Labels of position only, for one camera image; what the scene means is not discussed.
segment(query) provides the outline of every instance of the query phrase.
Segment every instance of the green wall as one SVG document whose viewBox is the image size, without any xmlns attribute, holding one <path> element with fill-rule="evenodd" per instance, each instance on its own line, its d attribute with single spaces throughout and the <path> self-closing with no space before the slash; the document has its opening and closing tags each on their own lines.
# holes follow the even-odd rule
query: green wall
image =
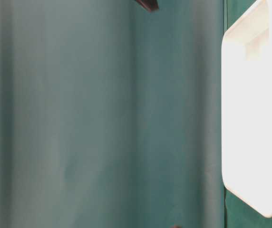
<svg viewBox="0 0 272 228">
<path fill-rule="evenodd" d="M 222 228 L 222 0 L 0 0 L 0 228 Z"/>
<path fill-rule="evenodd" d="M 254 2 L 254 0 L 225 0 L 225 29 L 229 28 Z M 229 191 L 226 191 L 225 204 L 228 228 L 272 228 L 272 218 L 264 218 Z"/>
</svg>

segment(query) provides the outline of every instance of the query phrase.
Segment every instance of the teal fabric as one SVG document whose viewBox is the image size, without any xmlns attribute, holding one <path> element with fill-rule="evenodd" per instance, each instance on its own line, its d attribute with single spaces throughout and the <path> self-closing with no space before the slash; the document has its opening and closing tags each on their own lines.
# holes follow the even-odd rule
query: teal fabric
<svg viewBox="0 0 272 228">
<path fill-rule="evenodd" d="M 227 0 L 230 27 L 253 3 L 253 0 Z M 226 227 L 228 228 L 272 228 L 272 218 L 264 218 L 229 191 L 226 191 Z"/>
<path fill-rule="evenodd" d="M 0 0 L 0 228 L 222 228 L 221 0 Z"/>
</svg>

